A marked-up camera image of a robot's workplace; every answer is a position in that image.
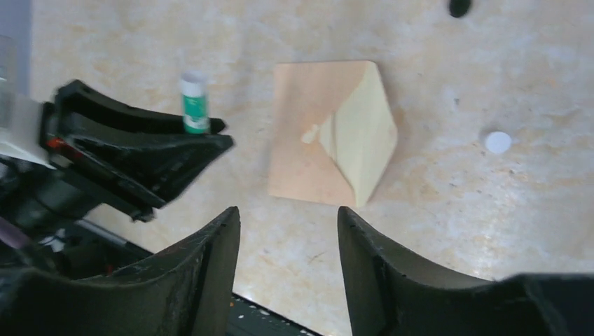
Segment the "green white glue stick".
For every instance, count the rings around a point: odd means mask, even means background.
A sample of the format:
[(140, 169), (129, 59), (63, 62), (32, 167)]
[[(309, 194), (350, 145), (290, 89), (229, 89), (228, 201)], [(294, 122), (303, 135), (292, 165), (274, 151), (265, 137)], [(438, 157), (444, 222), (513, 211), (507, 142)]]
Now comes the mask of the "green white glue stick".
[(206, 76), (199, 71), (185, 71), (179, 83), (185, 130), (190, 134), (210, 133)]

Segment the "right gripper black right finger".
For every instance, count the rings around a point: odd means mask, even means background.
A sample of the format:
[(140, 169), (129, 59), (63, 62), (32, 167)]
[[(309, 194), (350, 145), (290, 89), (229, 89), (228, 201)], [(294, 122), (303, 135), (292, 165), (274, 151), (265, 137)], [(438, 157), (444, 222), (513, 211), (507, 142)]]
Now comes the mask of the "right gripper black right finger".
[(592, 274), (487, 281), (418, 255), (349, 207), (337, 224), (354, 335), (593, 334)]

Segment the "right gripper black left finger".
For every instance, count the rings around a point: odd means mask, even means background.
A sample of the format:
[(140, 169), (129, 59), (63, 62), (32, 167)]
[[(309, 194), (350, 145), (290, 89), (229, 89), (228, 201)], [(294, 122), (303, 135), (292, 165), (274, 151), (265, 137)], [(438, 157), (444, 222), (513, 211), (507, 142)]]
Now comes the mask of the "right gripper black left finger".
[(1, 271), (2, 335), (224, 335), (240, 211), (109, 276), (71, 280), (33, 267)]

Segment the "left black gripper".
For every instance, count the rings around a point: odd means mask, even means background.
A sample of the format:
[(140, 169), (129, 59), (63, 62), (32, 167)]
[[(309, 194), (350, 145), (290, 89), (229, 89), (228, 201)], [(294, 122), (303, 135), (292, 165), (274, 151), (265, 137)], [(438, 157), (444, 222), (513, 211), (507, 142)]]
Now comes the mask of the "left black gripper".
[(224, 134), (183, 134), (183, 117), (127, 105), (81, 80), (59, 87), (58, 111), (136, 134), (112, 139), (76, 134), (64, 147), (71, 164), (52, 158), (63, 118), (50, 102), (1, 103), (1, 218), (32, 239), (49, 235), (108, 204), (133, 221), (177, 199), (231, 149)]

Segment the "white glue stick cap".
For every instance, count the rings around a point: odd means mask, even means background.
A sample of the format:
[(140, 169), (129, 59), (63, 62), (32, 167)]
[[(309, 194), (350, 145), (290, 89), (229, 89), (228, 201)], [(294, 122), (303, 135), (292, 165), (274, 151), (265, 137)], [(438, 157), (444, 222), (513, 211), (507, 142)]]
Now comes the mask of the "white glue stick cap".
[(507, 152), (512, 144), (512, 138), (506, 132), (493, 131), (485, 135), (483, 139), (483, 145), (486, 150), (494, 153), (501, 154)]

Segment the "cream paper letter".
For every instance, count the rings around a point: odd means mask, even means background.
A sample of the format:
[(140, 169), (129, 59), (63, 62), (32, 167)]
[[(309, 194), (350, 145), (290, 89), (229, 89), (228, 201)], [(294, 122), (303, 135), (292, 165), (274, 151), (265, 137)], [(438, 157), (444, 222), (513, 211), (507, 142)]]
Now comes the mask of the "cream paper letter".
[(386, 91), (376, 63), (316, 62), (312, 88), (325, 116), (301, 141), (317, 143), (356, 207), (366, 205), (398, 143)]

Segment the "peach envelope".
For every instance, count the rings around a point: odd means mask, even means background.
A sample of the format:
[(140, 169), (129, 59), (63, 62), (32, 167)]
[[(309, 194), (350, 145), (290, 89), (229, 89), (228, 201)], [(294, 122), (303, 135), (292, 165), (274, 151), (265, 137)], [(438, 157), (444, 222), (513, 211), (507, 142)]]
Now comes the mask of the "peach envelope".
[(274, 69), (271, 195), (362, 207), (398, 143), (379, 68), (368, 60)]

